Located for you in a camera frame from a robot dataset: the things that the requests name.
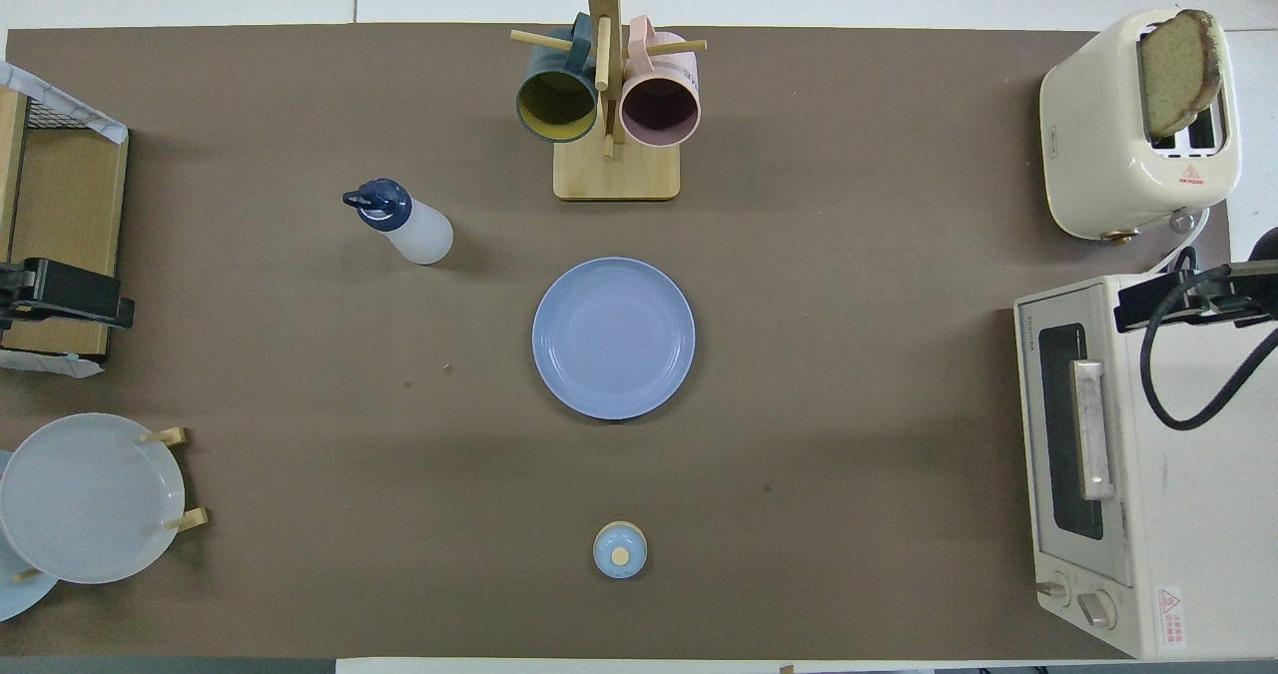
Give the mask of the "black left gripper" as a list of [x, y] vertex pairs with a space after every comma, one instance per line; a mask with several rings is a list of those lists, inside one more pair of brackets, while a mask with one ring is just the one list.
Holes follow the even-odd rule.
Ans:
[[20, 318], [58, 316], [105, 327], [133, 326], [134, 302], [121, 295], [119, 280], [61, 266], [52, 260], [1, 263], [0, 333]]

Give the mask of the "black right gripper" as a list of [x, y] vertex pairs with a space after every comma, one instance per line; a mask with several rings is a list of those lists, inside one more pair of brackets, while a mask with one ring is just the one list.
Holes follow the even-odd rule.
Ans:
[[1205, 271], [1166, 272], [1121, 286], [1114, 306], [1114, 331], [1123, 334], [1146, 327], [1157, 307], [1187, 280], [1192, 286], [1185, 299], [1192, 315], [1209, 312], [1238, 329], [1275, 321], [1277, 261], [1249, 261]]

